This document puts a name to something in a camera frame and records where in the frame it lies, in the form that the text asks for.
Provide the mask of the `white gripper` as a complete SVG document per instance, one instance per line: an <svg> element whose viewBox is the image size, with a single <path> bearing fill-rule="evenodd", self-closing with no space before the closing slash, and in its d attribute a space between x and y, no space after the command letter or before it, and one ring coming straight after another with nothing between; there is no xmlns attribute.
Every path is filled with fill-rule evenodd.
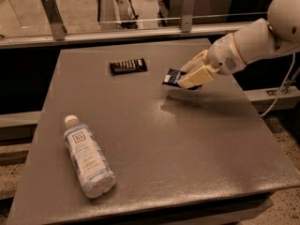
<svg viewBox="0 0 300 225"><path fill-rule="evenodd" d="M216 40L209 51L203 50L185 63L180 70L186 72L186 75L177 83L181 88L189 89L210 83L216 74L232 75L246 66L237 50L234 35L230 33Z"/></svg>

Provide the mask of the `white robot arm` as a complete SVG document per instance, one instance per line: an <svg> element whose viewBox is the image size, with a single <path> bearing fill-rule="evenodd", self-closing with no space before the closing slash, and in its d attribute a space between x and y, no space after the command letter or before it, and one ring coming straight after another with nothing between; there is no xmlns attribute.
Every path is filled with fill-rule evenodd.
<svg viewBox="0 0 300 225"><path fill-rule="evenodd" d="M273 0L267 18L229 33L181 67L180 87L210 83L263 59L297 53L300 49L300 0Z"/></svg>

